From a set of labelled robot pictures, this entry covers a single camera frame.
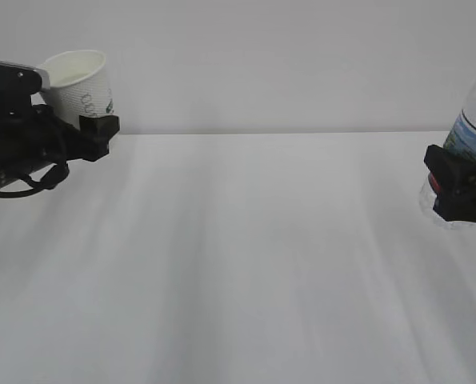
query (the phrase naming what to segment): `white backdrop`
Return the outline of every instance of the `white backdrop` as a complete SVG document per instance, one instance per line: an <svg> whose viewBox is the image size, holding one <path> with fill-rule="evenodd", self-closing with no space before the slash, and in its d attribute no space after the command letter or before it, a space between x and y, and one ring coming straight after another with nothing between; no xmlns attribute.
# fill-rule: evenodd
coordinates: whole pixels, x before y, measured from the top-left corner
<svg viewBox="0 0 476 384"><path fill-rule="evenodd" d="M476 0L0 0L0 59L81 48L127 133L446 130Z"/></svg>

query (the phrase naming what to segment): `blue bottle label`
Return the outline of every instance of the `blue bottle label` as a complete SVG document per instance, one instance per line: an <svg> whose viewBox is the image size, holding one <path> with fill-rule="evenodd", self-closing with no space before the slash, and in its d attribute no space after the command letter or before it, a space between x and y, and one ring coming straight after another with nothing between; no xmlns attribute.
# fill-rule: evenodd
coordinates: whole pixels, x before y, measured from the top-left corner
<svg viewBox="0 0 476 384"><path fill-rule="evenodd" d="M476 162L476 128L462 112L444 142L444 149Z"/></svg>

